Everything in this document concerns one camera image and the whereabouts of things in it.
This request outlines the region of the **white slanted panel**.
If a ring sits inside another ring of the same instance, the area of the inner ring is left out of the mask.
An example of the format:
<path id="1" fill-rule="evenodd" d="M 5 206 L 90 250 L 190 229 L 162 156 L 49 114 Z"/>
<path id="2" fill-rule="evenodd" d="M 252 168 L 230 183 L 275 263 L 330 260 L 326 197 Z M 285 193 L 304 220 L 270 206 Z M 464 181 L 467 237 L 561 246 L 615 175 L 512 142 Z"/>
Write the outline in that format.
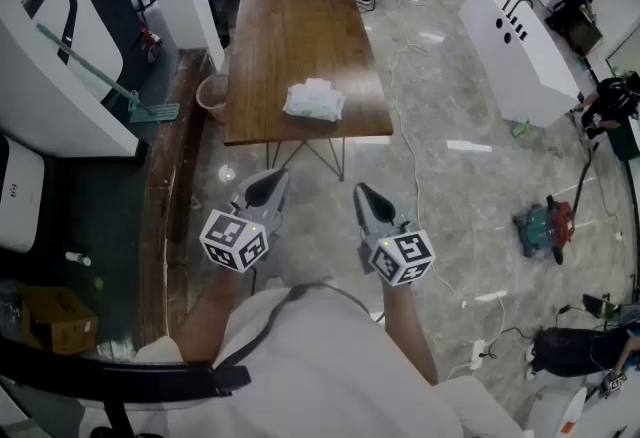
<path id="1" fill-rule="evenodd" d="M 62 63 L 19 0 L 0 0 L 0 132 L 60 158 L 128 158 L 140 140 Z"/>

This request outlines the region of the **red and white device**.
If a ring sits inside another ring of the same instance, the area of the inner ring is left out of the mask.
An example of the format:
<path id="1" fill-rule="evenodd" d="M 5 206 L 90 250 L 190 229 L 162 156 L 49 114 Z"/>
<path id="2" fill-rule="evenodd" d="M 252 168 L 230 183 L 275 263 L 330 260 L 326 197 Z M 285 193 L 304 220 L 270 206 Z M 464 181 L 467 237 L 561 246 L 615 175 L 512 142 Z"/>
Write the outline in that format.
<path id="1" fill-rule="evenodd" d="M 145 27 L 141 29 L 141 35 L 144 49 L 147 52 L 147 62 L 149 64 L 154 64 L 158 59 L 160 51 L 163 47 L 163 40 L 158 35 Z"/>

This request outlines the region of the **person's left forearm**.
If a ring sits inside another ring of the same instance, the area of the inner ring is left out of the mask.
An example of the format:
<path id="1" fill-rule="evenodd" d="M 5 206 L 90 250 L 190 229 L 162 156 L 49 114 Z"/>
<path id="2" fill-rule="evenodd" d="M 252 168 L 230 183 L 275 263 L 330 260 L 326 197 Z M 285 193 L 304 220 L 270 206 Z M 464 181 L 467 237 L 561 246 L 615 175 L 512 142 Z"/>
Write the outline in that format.
<path id="1" fill-rule="evenodd" d="M 173 337 L 184 363 L 216 364 L 243 287 L 243 276 L 229 269 L 216 268 L 207 277 Z"/>

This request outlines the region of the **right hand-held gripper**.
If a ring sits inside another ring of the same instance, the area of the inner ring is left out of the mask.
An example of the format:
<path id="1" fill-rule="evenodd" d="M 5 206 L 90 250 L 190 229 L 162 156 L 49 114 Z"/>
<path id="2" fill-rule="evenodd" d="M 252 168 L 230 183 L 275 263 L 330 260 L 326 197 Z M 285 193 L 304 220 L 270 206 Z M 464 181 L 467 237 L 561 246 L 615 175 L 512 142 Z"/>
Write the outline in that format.
<path id="1" fill-rule="evenodd" d="M 378 274 L 390 287 L 420 280 L 436 260 L 426 231 L 410 220 L 395 220 L 394 204 L 366 183 L 354 187 L 353 199 L 364 272 Z"/>

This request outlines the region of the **brown wooden curved ledge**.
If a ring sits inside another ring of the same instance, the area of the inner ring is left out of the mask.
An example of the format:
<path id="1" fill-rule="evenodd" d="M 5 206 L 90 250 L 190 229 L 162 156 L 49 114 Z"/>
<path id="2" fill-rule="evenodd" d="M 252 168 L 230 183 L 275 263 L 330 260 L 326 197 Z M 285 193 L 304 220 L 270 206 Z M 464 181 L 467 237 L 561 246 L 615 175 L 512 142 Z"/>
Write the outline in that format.
<path id="1" fill-rule="evenodd" d="M 189 215 L 206 120 L 196 91 L 211 73 L 205 51 L 180 53 L 169 94 L 178 117 L 159 125 L 148 155 L 138 246 L 139 346 L 175 332 L 187 313 Z"/>

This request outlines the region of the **white plastic packet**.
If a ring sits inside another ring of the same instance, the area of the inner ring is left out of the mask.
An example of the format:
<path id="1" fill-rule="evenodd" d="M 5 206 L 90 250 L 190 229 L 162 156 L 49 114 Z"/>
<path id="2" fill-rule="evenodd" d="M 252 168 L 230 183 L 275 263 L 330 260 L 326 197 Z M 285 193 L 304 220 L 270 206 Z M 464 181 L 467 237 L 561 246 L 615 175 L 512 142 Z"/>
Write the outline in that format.
<path id="1" fill-rule="evenodd" d="M 312 118 L 317 120 L 336 122 L 342 118 L 342 111 L 346 96 L 334 89 L 326 92 L 312 92 L 304 83 L 291 86 L 283 111 L 290 116 Z"/>

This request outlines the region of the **person's white shirt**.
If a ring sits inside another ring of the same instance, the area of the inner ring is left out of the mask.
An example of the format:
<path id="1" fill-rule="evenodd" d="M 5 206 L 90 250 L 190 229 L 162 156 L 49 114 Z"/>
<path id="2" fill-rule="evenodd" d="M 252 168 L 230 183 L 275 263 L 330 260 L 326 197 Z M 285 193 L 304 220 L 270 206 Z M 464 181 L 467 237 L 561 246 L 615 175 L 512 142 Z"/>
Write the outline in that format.
<path id="1" fill-rule="evenodd" d="M 246 345 L 251 383 L 229 397 L 134 407 L 137 434 L 161 438 L 522 438 L 475 378 L 430 385 L 383 328 L 325 286 L 288 301 L 283 289 L 243 302 L 227 358 Z"/>

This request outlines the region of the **pink plastic wastebasket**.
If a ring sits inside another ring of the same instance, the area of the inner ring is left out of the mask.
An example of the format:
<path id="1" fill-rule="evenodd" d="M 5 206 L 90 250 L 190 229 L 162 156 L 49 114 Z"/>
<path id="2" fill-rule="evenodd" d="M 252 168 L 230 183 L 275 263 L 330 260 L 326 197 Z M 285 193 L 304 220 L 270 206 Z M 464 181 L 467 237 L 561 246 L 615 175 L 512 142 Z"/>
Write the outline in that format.
<path id="1" fill-rule="evenodd" d="M 225 122 L 228 76 L 213 74 L 206 77 L 196 90 L 196 101 L 215 121 Z"/>

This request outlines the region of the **green and red floor machine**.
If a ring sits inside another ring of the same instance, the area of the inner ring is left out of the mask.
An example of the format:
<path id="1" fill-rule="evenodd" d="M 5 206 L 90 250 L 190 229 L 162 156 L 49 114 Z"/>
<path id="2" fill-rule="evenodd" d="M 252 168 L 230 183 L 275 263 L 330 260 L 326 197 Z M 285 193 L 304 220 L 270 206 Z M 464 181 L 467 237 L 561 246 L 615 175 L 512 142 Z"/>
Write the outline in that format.
<path id="1" fill-rule="evenodd" d="M 546 204 L 534 204 L 524 213 L 514 215 L 522 253 L 533 258 L 540 252 L 552 254 L 557 265 L 564 263 L 564 247 L 570 243 L 574 233 L 574 211 L 568 202 L 558 202 L 552 195 Z"/>

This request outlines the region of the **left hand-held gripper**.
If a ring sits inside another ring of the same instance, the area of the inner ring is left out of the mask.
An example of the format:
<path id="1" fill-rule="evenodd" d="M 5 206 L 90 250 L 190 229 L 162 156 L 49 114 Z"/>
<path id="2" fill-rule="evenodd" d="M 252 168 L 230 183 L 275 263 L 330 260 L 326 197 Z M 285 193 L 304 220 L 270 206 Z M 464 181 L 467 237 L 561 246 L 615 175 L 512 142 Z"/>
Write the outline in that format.
<path id="1" fill-rule="evenodd" d="M 213 209 L 199 236 L 207 258 L 244 273 L 270 250 L 270 237 L 283 223 L 282 207 L 289 188 L 287 169 L 263 170 L 244 179 L 233 202 Z"/>

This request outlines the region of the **white power strip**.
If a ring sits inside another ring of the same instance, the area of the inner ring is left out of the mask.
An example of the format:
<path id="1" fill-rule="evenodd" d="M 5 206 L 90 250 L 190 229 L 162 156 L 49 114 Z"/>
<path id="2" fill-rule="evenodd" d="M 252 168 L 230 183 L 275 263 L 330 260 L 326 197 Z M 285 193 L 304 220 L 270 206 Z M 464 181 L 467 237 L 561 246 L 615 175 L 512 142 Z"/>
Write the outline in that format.
<path id="1" fill-rule="evenodd" d="M 471 362 L 469 366 L 471 371 L 475 371 L 482 366 L 486 347 L 487 347 L 487 343 L 484 339 L 478 339 L 473 343 L 472 353 L 471 353 Z"/>

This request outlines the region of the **teal flat mop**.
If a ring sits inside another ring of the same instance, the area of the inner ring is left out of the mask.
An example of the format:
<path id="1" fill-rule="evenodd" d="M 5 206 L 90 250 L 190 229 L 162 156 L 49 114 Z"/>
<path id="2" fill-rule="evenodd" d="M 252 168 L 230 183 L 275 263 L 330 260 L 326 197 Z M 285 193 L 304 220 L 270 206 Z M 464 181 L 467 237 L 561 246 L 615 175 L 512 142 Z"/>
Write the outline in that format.
<path id="1" fill-rule="evenodd" d="M 37 23 L 37 29 L 50 41 L 56 44 L 64 53 L 79 63 L 86 71 L 106 83 L 119 96 L 128 101 L 130 122 L 137 123 L 164 123 L 173 122 L 178 118 L 179 104 L 144 104 L 136 91 L 130 92 L 118 82 L 107 76 L 104 72 L 93 66 L 85 58 L 77 54 L 71 47 L 67 46 L 61 39 L 57 38 L 46 26 Z"/>

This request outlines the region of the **person's right forearm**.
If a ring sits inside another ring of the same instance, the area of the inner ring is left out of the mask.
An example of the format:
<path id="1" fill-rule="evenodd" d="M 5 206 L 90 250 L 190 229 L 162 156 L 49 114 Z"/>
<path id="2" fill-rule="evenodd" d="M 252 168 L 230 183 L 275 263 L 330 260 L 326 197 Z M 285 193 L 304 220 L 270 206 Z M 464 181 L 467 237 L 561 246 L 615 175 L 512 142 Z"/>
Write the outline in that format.
<path id="1" fill-rule="evenodd" d="M 430 385 L 437 385 L 437 368 L 419 322 L 410 285 L 384 284 L 383 305 L 386 333 L 421 376 Z"/>

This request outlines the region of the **brown cardboard box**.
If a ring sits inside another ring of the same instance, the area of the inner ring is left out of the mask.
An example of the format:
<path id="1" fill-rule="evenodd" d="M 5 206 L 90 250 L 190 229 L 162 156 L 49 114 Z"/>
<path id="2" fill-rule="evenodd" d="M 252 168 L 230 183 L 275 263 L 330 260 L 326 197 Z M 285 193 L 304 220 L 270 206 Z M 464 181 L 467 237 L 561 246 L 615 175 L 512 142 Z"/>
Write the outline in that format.
<path id="1" fill-rule="evenodd" d="M 98 315 L 67 287 L 18 286 L 20 342 L 59 355 L 96 346 Z"/>

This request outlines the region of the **white sink cabinet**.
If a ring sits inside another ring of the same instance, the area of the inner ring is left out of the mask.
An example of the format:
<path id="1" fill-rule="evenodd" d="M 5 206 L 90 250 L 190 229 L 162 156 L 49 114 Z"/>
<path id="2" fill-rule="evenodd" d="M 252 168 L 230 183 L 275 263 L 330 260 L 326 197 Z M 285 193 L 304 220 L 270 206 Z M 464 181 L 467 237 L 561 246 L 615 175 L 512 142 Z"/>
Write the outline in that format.
<path id="1" fill-rule="evenodd" d="M 505 120 L 540 128 L 579 103 L 579 88 L 529 0 L 464 0 L 459 16 Z"/>

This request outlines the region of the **black metal table legs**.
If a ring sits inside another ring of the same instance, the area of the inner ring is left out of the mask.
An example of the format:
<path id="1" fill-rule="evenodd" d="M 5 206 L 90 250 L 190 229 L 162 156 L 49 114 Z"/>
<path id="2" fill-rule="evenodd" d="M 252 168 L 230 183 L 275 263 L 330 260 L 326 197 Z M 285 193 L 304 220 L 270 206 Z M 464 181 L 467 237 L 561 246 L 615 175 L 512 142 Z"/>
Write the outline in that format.
<path id="1" fill-rule="evenodd" d="M 322 164 L 324 164 L 333 174 L 335 174 L 340 182 L 345 180 L 346 172 L 346 139 L 341 138 L 340 149 L 337 149 L 334 144 L 334 140 L 331 138 L 322 139 L 322 142 L 326 142 L 329 146 L 329 151 L 332 154 L 333 160 L 329 161 L 315 146 L 317 140 L 302 140 L 289 152 L 288 156 L 279 162 L 280 151 L 283 148 L 283 142 L 276 143 L 267 142 L 265 144 L 265 160 L 267 169 L 285 169 L 298 156 L 303 149 L 311 152 Z"/>

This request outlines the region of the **white rounded appliance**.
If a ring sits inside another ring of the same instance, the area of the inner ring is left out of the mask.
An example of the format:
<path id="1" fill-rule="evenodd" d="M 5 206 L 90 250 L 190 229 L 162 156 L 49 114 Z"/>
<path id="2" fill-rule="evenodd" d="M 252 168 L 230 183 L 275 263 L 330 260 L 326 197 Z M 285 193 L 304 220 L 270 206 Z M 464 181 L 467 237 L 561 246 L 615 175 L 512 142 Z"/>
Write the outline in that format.
<path id="1" fill-rule="evenodd" d="M 43 158 L 0 134 L 0 247 L 28 253 L 35 242 L 45 164 Z"/>

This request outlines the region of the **white pod with black stripe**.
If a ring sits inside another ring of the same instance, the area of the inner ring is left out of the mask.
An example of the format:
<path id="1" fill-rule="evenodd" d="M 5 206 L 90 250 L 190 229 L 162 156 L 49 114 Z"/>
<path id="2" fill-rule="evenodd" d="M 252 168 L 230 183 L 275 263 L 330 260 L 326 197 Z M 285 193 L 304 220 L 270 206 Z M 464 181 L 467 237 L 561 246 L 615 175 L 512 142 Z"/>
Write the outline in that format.
<path id="1" fill-rule="evenodd" d="M 101 0 L 22 0 L 29 17 L 47 27 L 61 42 L 113 80 L 124 58 L 104 17 Z"/>

